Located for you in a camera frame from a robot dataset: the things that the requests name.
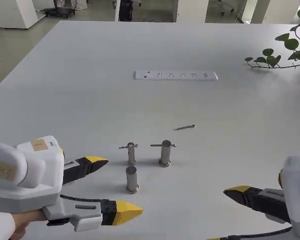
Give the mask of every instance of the white cabinet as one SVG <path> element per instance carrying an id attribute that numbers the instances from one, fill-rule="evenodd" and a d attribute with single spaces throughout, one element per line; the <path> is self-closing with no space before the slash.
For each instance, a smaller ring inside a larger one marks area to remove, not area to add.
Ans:
<path id="1" fill-rule="evenodd" d="M 45 15 L 36 12 L 32 0 L 0 0 L 0 27 L 28 29 Z"/>

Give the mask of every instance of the black cable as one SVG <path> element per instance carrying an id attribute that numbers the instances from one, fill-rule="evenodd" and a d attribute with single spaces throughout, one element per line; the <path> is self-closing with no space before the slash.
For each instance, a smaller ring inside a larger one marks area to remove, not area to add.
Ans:
<path id="1" fill-rule="evenodd" d="M 272 231 L 272 232 L 267 232 L 267 233 L 261 233 L 261 234 L 252 234 L 252 235 L 240 235 L 239 237 L 242 239 L 253 239 L 253 238 L 264 238 L 264 237 L 271 237 L 279 234 L 285 234 L 289 232 L 292 229 L 292 226 L 278 230 L 278 231 Z"/>
<path id="2" fill-rule="evenodd" d="M 79 197 L 73 197 L 73 196 L 67 196 L 67 195 L 62 195 L 60 194 L 60 198 L 62 199 L 67 199 L 71 201 L 78 201 L 78 202 L 88 202 L 88 203 L 99 203 L 102 200 L 108 200 L 108 199 L 88 199 L 88 198 L 79 198 Z"/>

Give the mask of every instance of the human hand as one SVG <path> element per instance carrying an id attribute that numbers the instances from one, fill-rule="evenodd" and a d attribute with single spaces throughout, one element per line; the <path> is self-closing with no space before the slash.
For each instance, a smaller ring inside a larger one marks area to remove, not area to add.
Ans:
<path id="1" fill-rule="evenodd" d="M 20 240 L 26 234 L 26 227 L 31 222 L 46 221 L 47 218 L 44 212 L 40 210 L 29 211 L 25 213 L 12 214 L 15 231 L 11 236 L 11 240 Z"/>

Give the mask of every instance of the label sticker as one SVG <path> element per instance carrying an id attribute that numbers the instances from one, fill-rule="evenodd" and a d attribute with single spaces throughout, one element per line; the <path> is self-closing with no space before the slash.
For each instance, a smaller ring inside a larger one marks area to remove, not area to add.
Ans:
<path id="1" fill-rule="evenodd" d="M 16 176 L 16 165 L 0 161 L 0 179 L 12 182 Z"/>
<path id="2" fill-rule="evenodd" d="M 47 150 L 48 149 L 48 146 L 45 143 L 45 140 L 43 140 L 43 139 L 33 140 L 33 141 L 31 141 L 31 145 L 32 145 L 33 150 L 35 152 L 42 151 L 42 150 Z"/>

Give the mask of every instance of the metal peg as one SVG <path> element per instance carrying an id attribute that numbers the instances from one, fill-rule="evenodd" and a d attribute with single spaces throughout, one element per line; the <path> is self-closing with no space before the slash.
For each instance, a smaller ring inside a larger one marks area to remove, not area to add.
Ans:
<path id="1" fill-rule="evenodd" d="M 135 148 L 138 147 L 138 144 L 129 142 L 126 146 L 121 146 L 119 149 L 128 149 L 128 163 L 129 165 L 136 165 L 137 161 L 135 158 Z"/>
<path id="2" fill-rule="evenodd" d="M 159 159 L 159 164 L 161 167 L 169 167 L 171 164 L 170 153 L 171 147 L 176 147 L 177 145 L 171 144 L 169 140 L 164 140 L 162 144 L 151 144 L 151 147 L 161 147 L 161 158 Z"/>
<path id="3" fill-rule="evenodd" d="M 135 166 L 128 166 L 125 169 L 126 174 L 126 190 L 130 194 L 135 194 L 139 190 L 139 185 L 137 181 L 137 169 Z"/>

